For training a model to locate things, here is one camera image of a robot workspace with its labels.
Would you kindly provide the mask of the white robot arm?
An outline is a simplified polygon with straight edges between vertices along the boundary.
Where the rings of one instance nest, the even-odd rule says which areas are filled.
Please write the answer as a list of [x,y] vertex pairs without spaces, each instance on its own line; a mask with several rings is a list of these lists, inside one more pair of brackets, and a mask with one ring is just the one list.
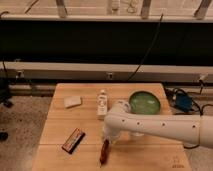
[[104,118],[103,138],[116,141],[122,131],[213,148],[213,116],[131,114],[129,103],[118,100]]

